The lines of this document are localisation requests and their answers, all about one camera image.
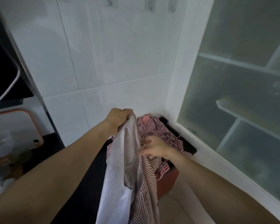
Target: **cable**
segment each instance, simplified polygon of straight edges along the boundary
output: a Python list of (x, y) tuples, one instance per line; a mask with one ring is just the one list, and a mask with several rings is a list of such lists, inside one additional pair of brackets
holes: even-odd
[(15, 66), (17, 67), (18, 69), (18, 72), (17, 72), (17, 75), (15, 77), (15, 79), (13, 80), (13, 82), (10, 84), (10, 86), (7, 88), (7, 90), (1, 95), (0, 97), (0, 101), (6, 96), (6, 94), (10, 91), (10, 89), (13, 87), (13, 85), (16, 83), (16, 81), (19, 79), (20, 77), (20, 67), (19, 65), (17, 64), (17, 62), (12, 58), (12, 56), (6, 52), (8, 54), (8, 56), (10, 57), (10, 59), (13, 61), (13, 63), (15, 64)]

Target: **door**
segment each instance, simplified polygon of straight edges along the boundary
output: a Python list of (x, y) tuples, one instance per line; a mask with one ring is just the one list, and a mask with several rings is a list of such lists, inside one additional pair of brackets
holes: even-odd
[(199, 162), (280, 219), (280, 0), (191, 4), (168, 118)]

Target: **white door frame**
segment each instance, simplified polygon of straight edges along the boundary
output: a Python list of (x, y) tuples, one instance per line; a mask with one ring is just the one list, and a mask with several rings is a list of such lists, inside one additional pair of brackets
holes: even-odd
[(280, 220), (279, 200), (177, 123), (213, 2), (214, 0), (188, 1), (164, 116), (169, 120), (169, 125), (197, 149), (193, 160), (248, 193)]

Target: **person's right arm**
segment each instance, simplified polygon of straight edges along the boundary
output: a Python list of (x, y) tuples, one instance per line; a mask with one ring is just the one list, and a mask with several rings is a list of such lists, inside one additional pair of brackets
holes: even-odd
[(216, 224), (278, 223), (280, 221), (256, 200), (223, 177), (169, 147), (157, 136), (149, 136), (140, 149), (149, 158), (162, 156), (171, 160)]

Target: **hand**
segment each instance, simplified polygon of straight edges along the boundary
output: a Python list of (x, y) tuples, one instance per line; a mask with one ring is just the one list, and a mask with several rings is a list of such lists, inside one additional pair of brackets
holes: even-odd
[(174, 150), (174, 148), (167, 145), (158, 136), (148, 136), (141, 142), (141, 144), (147, 145), (145, 148), (139, 149), (139, 154), (148, 155), (151, 159), (155, 156), (169, 159), (170, 152)]
[(105, 118), (105, 122), (108, 123), (112, 135), (115, 135), (118, 131), (118, 128), (121, 124), (126, 121), (127, 116), (133, 112), (132, 109), (119, 109), (119, 108), (112, 108)]

